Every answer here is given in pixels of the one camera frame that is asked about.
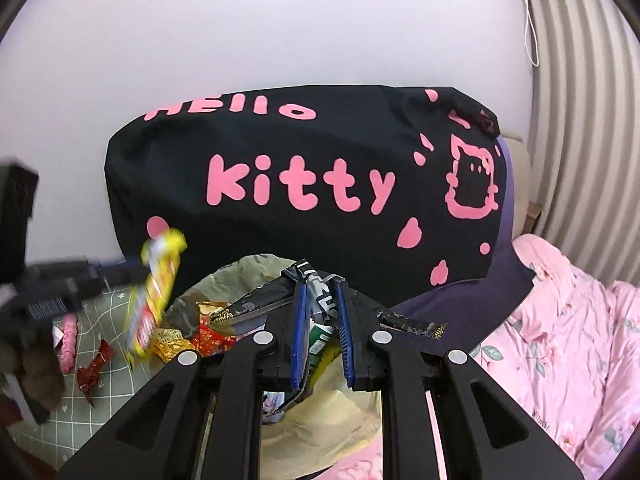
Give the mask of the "left hand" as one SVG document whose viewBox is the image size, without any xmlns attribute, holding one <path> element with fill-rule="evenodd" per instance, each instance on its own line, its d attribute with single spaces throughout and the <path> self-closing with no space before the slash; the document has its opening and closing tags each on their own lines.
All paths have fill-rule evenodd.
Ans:
<svg viewBox="0 0 640 480">
<path fill-rule="evenodd" d="M 1 371 L 14 375 L 32 400 L 55 410 L 65 393 L 64 376 L 54 350 L 52 325 L 1 334 Z"/>
</svg>

